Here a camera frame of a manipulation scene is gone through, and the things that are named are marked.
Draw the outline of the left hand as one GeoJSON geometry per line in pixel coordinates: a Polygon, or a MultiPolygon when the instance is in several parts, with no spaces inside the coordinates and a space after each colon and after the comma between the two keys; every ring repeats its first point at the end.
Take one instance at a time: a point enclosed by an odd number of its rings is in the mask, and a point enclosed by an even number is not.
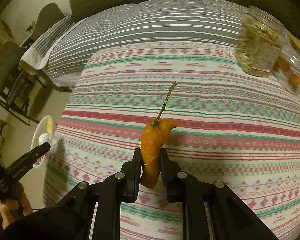
{"type": "Polygon", "coordinates": [[[0,213],[2,216],[2,228],[5,230],[10,224],[16,221],[13,217],[12,211],[16,211],[19,206],[23,207],[23,215],[29,216],[33,214],[33,210],[31,208],[30,202],[25,194],[24,187],[22,183],[19,183],[21,187],[21,197],[20,200],[17,201],[15,199],[6,199],[0,201],[0,213]]]}

